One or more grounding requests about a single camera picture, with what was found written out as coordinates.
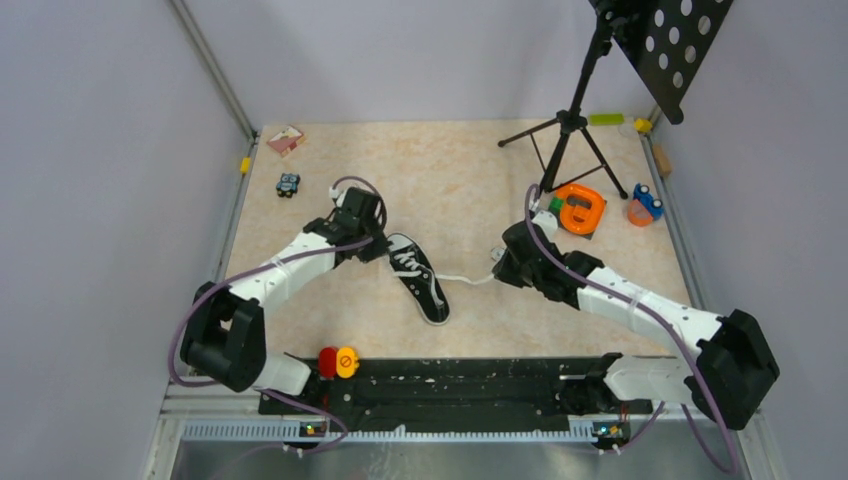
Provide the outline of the white shoelace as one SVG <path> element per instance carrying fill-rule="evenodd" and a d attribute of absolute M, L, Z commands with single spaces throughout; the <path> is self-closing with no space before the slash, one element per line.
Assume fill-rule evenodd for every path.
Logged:
<path fill-rule="evenodd" d="M 462 282 L 472 286 L 485 284 L 494 279 L 493 274 L 479 279 L 471 279 L 457 274 L 438 274 L 432 266 L 416 252 L 405 251 L 390 255 L 390 265 L 394 275 L 402 279 L 414 297 L 429 301 L 437 309 L 447 304 L 446 297 L 439 293 L 440 280 Z"/>

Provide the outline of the black white canvas sneaker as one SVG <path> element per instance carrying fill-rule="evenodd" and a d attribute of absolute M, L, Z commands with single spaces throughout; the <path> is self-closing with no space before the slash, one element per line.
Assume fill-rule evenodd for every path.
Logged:
<path fill-rule="evenodd" d="M 434 326 L 445 324 L 450 305 L 422 247 L 400 232 L 390 234 L 387 240 L 390 269 L 410 293 L 424 320 Z"/>

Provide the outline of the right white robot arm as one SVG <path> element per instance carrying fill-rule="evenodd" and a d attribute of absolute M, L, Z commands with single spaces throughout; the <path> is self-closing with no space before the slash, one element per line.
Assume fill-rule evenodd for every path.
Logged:
<path fill-rule="evenodd" d="M 562 253 L 534 223 L 502 235 L 495 278 L 532 288 L 549 301 L 612 320 L 662 344 L 668 355 L 610 354 L 586 385 L 589 404 L 612 412 L 625 400 L 694 406 L 716 423 L 744 429 L 780 376 L 757 319 L 739 309 L 720 315 L 669 300 L 578 250 Z"/>

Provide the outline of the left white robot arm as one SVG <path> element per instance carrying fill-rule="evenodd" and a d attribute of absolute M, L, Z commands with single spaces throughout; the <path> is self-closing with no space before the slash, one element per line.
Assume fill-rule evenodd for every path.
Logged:
<path fill-rule="evenodd" d="M 205 386 L 275 390 L 302 414 L 317 407 L 321 388 L 310 379 L 310 366 L 270 353 L 266 320 L 301 288 L 343 262 L 356 258 L 367 263 L 387 252 L 387 214 L 378 191 L 365 184 L 332 187 L 330 194 L 331 213 L 308 222 L 269 260 L 198 288 L 169 348 L 170 363 L 181 360 L 199 371 Z"/>

